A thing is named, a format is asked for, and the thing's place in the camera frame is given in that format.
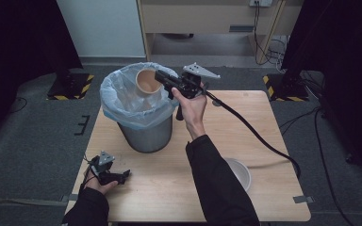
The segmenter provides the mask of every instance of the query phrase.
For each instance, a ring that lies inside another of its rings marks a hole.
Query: person's hand
[[[172,93],[181,104],[182,115],[192,139],[205,135],[203,119],[207,104],[206,96],[200,95],[193,99],[187,99],[176,88],[172,88]]]
[[[103,195],[105,195],[111,188],[113,188],[117,184],[118,184],[118,182],[114,181],[114,182],[110,182],[107,185],[101,186],[101,184],[99,184],[98,178],[96,178],[96,176],[93,175],[93,172],[90,170],[90,172],[88,173],[88,178],[87,178],[87,182],[85,183],[84,189],[85,189],[85,187],[90,187],[92,189],[95,189],[95,190],[101,192]]]

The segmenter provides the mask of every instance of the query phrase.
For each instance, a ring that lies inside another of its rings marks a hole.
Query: yellow and black hazard tape
[[[74,99],[83,99],[85,95],[87,94],[88,89],[90,88],[91,82],[92,82],[93,75],[90,74],[83,86],[83,89],[80,93],[77,93],[77,95],[53,95],[48,96],[48,100],[59,100],[59,101],[65,101],[65,100],[74,100]]]
[[[275,97],[274,88],[272,87],[272,84],[269,82],[269,77],[263,76],[264,83],[266,84],[266,88],[269,91],[270,99],[274,101],[294,101],[294,102],[301,102],[301,101],[307,101],[307,98],[302,97],[294,97],[294,96],[287,96],[287,97]]]

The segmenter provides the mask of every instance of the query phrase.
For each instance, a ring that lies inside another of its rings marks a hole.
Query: black jacket
[[[205,218],[210,225],[259,226],[252,202],[207,135],[187,144],[187,156]],[[62,223],[107,226],[108,204],[86,188]]]

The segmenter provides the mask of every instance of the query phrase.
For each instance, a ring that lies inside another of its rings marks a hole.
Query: power outlet
[[[272,0],[251,0],[251,2],[249,3],[249,6],[256,7],[257,3],[261,7],[270,7],[272,5]]]

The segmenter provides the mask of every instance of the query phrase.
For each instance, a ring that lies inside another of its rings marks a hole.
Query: white plastic bag
[[[141,95],[136,85],[137,73],[144,68],[162,70],[171,76],[175,71],[159,64],[137,63],[123,67],[109,74],[101,84],[101,103],[105,116],[122,126],[140,130],[152,128],[168,119],[178,106],[169,99],[169,93],[162,86],[151,95]]]

